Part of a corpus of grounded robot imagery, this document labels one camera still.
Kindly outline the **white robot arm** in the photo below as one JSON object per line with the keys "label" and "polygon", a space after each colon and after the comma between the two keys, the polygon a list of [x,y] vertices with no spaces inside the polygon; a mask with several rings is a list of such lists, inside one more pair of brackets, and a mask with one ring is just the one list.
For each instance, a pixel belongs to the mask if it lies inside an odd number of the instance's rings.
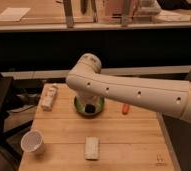
{"label": "white robot arm", "polygon": [[101,74],[101,67],[96,55],[83,54],[69,71],[67,86],[191,123],[191,81],[110,76]]}

